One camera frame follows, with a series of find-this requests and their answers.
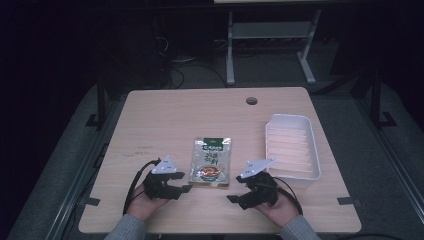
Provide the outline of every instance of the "food packet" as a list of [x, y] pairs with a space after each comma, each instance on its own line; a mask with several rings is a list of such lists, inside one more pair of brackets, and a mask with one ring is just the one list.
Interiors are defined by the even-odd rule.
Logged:
[[230, 184], [230, 154], [230, 138], [195, 139], [189, 183], [227, 187]]

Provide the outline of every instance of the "green label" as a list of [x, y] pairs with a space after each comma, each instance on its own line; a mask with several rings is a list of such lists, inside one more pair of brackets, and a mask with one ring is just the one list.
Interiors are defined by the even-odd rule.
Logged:
[[224, 150], [223, 141], [224, 138], [204, 138], [203, 142], [205, 144], [202, 146], [202, 149], [206, 151], [222, 151]]

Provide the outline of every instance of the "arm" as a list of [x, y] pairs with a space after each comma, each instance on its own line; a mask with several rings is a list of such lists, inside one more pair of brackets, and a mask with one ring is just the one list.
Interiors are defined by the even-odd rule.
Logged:
[[115, 228], [107, 235], [107, 240], [125, 239], [140, 240], [146, 235], [144, 222], [160, 207], [165, 205], [167, 199], [150, 199], [144, 194], [141, 184], [133, 193], [133, 200], [127, 213], [119, 220]]
[[260, 204], [255, 208], [281, 228], [280, 236], [284, 240], [319, 239], [311, 225], [299, 215], [294, 204], [281, 193], [278, 193], [278, 200], [273, 206]]

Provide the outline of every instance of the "black tape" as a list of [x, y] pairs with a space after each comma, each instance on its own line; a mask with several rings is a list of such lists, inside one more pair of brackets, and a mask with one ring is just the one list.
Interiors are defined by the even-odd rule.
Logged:
[[349, 205], [353, 204], [355, 207], [361, 207], [362, 202], [360, 200], [354, 200], [351, 197], [337, 198], [340, 205]]
[[85, 200], [85, 204], [92, 205], [92, 206], [98, 206], [100, 203], [100, 199], [97, 198], [87, 198]]

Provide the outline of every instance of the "dark background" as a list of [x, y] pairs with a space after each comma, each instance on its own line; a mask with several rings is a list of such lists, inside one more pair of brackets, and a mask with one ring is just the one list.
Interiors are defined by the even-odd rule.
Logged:
[[[386, 3], [384, 7], [349, 7], [341, 12], [329, 9], [323, 12], [316, 38], [339, 40], [340, 50], [333, 68], [335, 74], [348, 74], [364, 65], [378, 69], [383, 82], [397, 91], [405, 108], [424, 129], [424, 101], [421, 98], [424, 94], [424, 39], [421, 31], [424, 9], [405, 1]], [[111, 18], [84, 11], [74, 1], [9, 0], [0, 4], [0, 238], [3, 239], [79, 102], [96, 84], [99, 67], [113, 65], [110, 61], [97, 61], [99, 49], [102, 49], [98, 40], [109, 44], [107, 46], [118, 46], [110, 51], [122, 57], [120, 61], [126, 64], [131, 65], [131, 60], [140, 56], [125, 55], [125, 50], [119, 48], [131, 46], [128, 44], [134, 40], [125, 31], [119, 31], [122, 24], [116, 25], [116, 22], [122, 23], [122, 15]], [[224, 33], [226, 31], [226, 22], [213, 14], [198, 18], [203, 24], [215, 27], [213, 31], [193, 26], [190, 24], [193, 21], [184, 19], [184, 14], [178, 17], [179, 21], [164, 26], [167, 34], [175, 35], [173, 39], [180, 47], [208, 42], [214, 35], [222, 33], [215, 31], [221, 24]], [[129, 21], [131, 27], [138, 28], [146, 27], [144, 20], [136, 24]], [[190, 33], [199, 31], [204, 32], [204, 38], [189, 37]], [[152, 34], [154, 32], [142, 34], [142, 38], [154, 49]], [[196, 53], [204, 54], [205, 48]], [[130, 88], [160, 88], [167, 81], [166, 71], [159, 70], [161, 67], [166, 69], [166, 60], [159, 59], [154, 51], [145, 54], [151, 54], [149, 59], [153, 59], [153, 68], [157, 69], [147, 75], [155, 75], [155, 79], [161, 80], [149, 82], [141, 77], [141, 83], [131, 85], [135, 80], [127, 82]], [[124, 72], [119, 67], [113, 71], [116, 79], [128, 79]], [[146, 69], [141, 69], [137, 75], [145, 72]], [[107, 81], [118, 86], [117, 95], [129, 90], [116, 81]]]

